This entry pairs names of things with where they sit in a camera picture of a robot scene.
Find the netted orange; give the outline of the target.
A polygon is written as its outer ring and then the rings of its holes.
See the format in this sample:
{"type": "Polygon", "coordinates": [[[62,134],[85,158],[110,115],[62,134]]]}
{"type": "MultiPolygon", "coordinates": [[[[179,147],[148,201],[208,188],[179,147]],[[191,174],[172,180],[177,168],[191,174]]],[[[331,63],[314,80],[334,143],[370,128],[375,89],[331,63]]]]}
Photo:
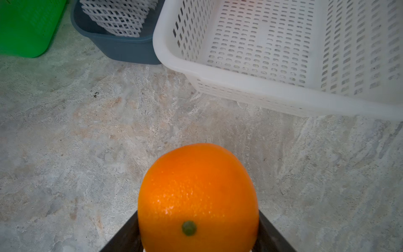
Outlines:
{"type": "Polygon", "coordinates": [[[147,252],[249,252],[258,235],[257,193],[247,170],[210,143],[158,158],[142,181],[137,214],[147,252]]]}

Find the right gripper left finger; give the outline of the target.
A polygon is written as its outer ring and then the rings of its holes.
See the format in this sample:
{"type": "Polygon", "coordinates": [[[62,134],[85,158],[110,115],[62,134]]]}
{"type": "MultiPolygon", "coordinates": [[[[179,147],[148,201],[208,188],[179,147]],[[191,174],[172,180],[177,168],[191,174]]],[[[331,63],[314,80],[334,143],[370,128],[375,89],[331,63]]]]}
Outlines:
{"type": "Polygon", "coordinates": [[[131,216],[100,252],[140,252],[137,212],[131,216]]]}

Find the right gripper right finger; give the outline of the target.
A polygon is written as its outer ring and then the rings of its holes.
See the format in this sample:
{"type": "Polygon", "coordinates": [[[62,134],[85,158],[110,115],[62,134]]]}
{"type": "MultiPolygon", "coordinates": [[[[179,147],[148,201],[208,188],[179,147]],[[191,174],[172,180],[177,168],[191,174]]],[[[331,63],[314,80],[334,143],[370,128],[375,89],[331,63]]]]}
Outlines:
{"type": "Polygon", "coordinates": [[[270,223],[263,212],[259,211],[258,237],[253,252],[296,252],[296,250],[270,223]]]}

